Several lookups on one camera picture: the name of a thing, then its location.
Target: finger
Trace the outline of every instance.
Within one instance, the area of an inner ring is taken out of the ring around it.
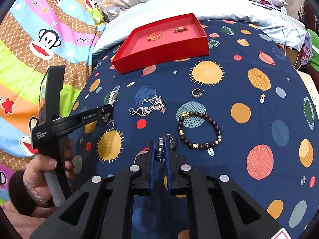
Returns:
[[[64,149],[63,154],[66,159],[73,159],[73,153],[70,149]]]
[[[71,139],[69,139],[69,140],[68,140],[67,148],[68,148],[68,149],[71,149],[73,146],[74,146],[74,142],[73,142]]]
[[[74,170],[74,164],[70,161],[65,161],[64,166],[67,170],[73,171]]]
[[[27,165],[26,172],[40,173],[41,171],[52,171],[56,168],[55,159],[45,155],[36,155]]]
[[[73,171],[65,171],[65,176],[71,180],[74,180],[75,173]]]

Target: bed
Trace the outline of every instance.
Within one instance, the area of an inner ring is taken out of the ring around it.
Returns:
[[[69,109],[76,114],[107,104],[117,90],[114,130],[101,120],[70,136],[76,142],[72,186],[80,187],[95,174],[116,175],[147,152],[151,140],[166,133],[178,137],[183,111],[202,111],[223,131],[214,156],[181,141],[177,151],[207,175],[229,175],[298,238],[319,204],[318,92],[303,82],[307,78],[299,76],[276,43],[300,50],[307,31],[246,0],[213,1],[225,2],[212,9],[212,0],[150,0],[103,26],[90,50],[94,70]],[[189,12],[208,36],[209,56],[117,72],[112,57],[134,28]],[[195,88],[204,90],[200,98],[192,97]],[[161,111],[130,115],[130,108],[137,110],[145,98],[155,96],[165,103]],[[215,139],[212,128],[197,118],[185,132],[202,144]],[[169,196],[164,165],[156,165],[154,178],[156,193],[135,198],[132,238],[187,238],[186,198]]]

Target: yellow sun print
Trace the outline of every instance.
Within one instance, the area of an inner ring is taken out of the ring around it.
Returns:
[[[198,82],[201,85],[210,84],[218,84],[223,77],[225,77],[225,71],[222,69],[221,65],[217,65],[216,62],[212,61],[201,61],[198,65],[195,65],[190,70],[190,78],[192,81],[195,80],[194,83]]]
[[[104,133],[97,145],[97,158],[99,160],[109,163],[115,160],[121,153],[120,150],[123,149],[124,137],[121,131],[112,130],[110,132]]]

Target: gold bracelet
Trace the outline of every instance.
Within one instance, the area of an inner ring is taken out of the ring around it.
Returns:
[[[157,39],[160,39],[162,37],[162,32],[161,31],[156,31],[151,33],[150,35],[147,36],[148,41],[154,41]]]

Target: green cloth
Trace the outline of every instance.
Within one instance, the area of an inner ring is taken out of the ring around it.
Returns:
[[[319,49],[319,37],[318,35],[313,32],[311,29],[308,30],[312,38],[312,45]],[[312,50],[312,57],[310,58],[309,64],[319,72],[319,54],[313,49]]]

